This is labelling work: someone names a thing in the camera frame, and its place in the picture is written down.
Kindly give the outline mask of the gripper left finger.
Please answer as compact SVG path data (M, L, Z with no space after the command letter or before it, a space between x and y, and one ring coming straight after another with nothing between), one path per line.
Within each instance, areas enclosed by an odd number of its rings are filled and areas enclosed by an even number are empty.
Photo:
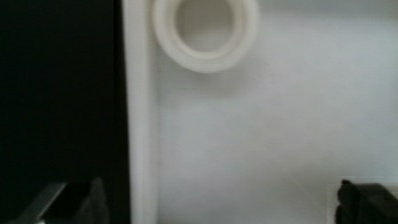
M67 183L51 183L46 185L15 219L15 224L44 224L42 216L60 196L65 186Z

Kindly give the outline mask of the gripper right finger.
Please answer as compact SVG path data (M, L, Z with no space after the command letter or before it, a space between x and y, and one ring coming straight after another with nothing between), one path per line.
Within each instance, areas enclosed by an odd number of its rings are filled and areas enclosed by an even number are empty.
M333 224L398 224L398 198L378 183L340 181Z

